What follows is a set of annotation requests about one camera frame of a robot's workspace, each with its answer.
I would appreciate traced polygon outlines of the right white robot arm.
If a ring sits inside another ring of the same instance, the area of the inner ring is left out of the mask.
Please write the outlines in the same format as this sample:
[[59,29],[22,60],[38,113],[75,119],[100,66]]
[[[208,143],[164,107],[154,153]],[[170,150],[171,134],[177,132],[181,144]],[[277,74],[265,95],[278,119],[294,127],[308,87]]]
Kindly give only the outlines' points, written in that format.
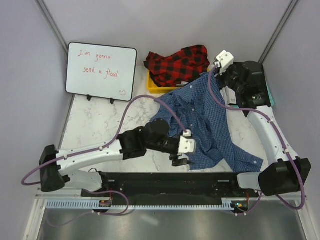
[[299,192],[311,170],[307,158],[293,150],[275,119],[262,64],[255,61],[234,62],[217,75],[221,88],[235,92],[236,104],[256,130],[266,152],[268,167],[262,172],[240,173],[229,184],[235,197],[247,189],[262,191],[265,196]]

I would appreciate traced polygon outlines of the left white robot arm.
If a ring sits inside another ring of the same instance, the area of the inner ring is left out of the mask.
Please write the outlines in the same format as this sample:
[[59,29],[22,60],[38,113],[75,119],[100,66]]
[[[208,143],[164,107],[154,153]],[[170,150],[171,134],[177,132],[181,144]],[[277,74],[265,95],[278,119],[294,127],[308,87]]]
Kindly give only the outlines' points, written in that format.
[[80,188],[104,197],[110,191],[106,174],[85,172],[83,168],[140,158],[148,150],[168,154],[174,167],[191,165],[192,161],[182,157],[196,151],[191,130],[170,137],[169,129],[165,120],[157,118],[145,126],[119,134],[110,145],[101,143],[69,150],[57,150],[54,145],[48,145],[39,160],[40,189],[47,193],[65,187]]

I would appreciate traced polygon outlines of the blue checkered long sleeve shirt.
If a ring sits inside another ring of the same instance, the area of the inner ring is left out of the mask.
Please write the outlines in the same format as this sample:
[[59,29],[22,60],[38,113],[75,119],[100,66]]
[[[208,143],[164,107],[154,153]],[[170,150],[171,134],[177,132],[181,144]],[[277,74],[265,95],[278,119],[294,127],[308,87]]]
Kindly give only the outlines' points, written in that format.
[[191,130],[196,141],[196,151],[188,155],[191,170],[215,167],[225,160],[233,172],[258,172],[263,160],[233,144],[227,111],[216,103],[224,103],[217,80],[202,73],[198,79],[183,88],[160,97]]

